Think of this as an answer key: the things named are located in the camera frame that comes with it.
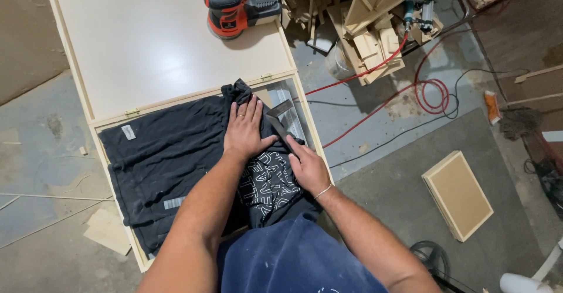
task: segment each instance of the concrete floor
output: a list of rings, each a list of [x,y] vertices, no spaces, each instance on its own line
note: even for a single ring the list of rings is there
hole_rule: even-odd
[[[438,0],[436,8],[446,25],[455,21],[451,3],[452,0]],[[335,81],[328,75],[323,55],[314,53],[297,36],[288,34],[288,38],[294,46],[292,52],[305,91]],[[334,139],[376,108],[394,88],[412,81],[422,54],[434,43],[406,56],[406,67],[397,74],[370,86],[360,88],[357,82],[351,81],[348,85],[308,96],[321,141],[326,143]],[[484,58],[471,33],[455,35],[430,56],[423,67],[422,77],[441,79],[453,89],[453,83],[463,71],[487,68]],[[461,79],[458,87],[460,115],[483,107],[481,95],[484,88],[495,88],[489,74],[473,73]],[[431,93],[429,90],[432,99],[435,92]],[[399,132],[433,118],[420,111],[412,93],[407,95],[408,100],[391,102],[385,110],[328,147],[325,151],[329,164],[355,158]],[[110,194],[69,73],[0,107],[0,120],[0,139],[22,142],[17,146],[0,145],[1,191],[59,194],[71,190],[68,195],[81,197],[106,197]],[[355,173],[447,122],[442,118],[407,132],[364,157],[333,167],[334,179],[340,180]],[[527,158],[522,142],[507,142],[497,133],[493,129],[534,237],[545,256],[563,234],[562,225],[541,192],[537,178],[522,170]],[[91,159],[77,158],[81,157],[78,152],[80,146],[87,148],[90,154],[86,157]],[[357,189],[366,195],[374,193],[371,184],[358,185]],[[9,200],[10,197],[2,197],[0,204]],[[90,204],[88,201],[20,198],[0,211],[0,246]],[[103,206],[115,210],[115,205],[110,202]],[[82,236],[86,230],[84,222],[96,209],[97,206],[0,249],[0,265],[5,270],[0,273],[0,291],[134,291],[141,275],[132,254],[120,256]],[[436,224],[443,223],[441,217],[436,220]],[[392,226],[399,234],[410,228],[408,222]]]

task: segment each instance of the man's right hand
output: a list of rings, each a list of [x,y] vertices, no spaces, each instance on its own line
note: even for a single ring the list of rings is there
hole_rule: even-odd
[[[314,151],[298,144],[290,135],[287,135],[287,142],[299,157],[298,159],[293,153],[289,154],[289,163],[297,181],[301,187],[317,196],[331,184],[327,165]]]

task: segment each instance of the finger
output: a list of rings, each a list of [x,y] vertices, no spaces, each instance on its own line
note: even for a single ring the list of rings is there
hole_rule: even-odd
[[[256,110],[254,111],[254,117],[252,117],[252,122],[259,125],[262,118],[262,108],[264,107],[261,100],[256,103]]]
[[[231,113],[229,114],[229,125],[236,119],[236,102],[231,103]]]
[[[276,135],[271,135],[271,136],[268,136],[268,137],[262,139],[261,140],[262,150],[268,148],[269,146],[272,146],[277,141],[278,141],[278,136],[276,136]]]
[[[299,177],[303,173],[301,162],[293,153],[289,154],[289,164],[291,165],[291,170],[293,170],[296,177]]]
[[[303,150],[305,150],[308,154],[312,154],[312,155],[316,156],[316,153],[314,151],[312,151],[311,148],[309,148],[305,145],[301,145],[301,147],[303,147]]]
[[[291,135],[287,135],[285,139],[287,140],[287,143],[291,146],[291,149],[293,149],[293,152],[297,155],[297,157],[299,157],[299,159],[308,156],[308,153],[305,152],[303,147],[298,142],[296,142],[295,139],[291,137]]]
[[[248,107],[248,102],[245,102],[239,106],[239,111],[236,113],[236,118],[244,118],[246,115],[246,109]]]
[[[256,110],[256,100],[257,100],[256,95],[252,94],[250,96],[250,101],[248,103],[248,107],[244,119],[251,121],[252,118],[254,117],[254,111]]]

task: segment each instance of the orange sander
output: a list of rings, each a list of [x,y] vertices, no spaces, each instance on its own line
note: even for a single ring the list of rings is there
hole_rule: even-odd
[[[209,8],[207,27],[221,40],[233,40],[250,26],[273,22],[282,0],[203,0]]]

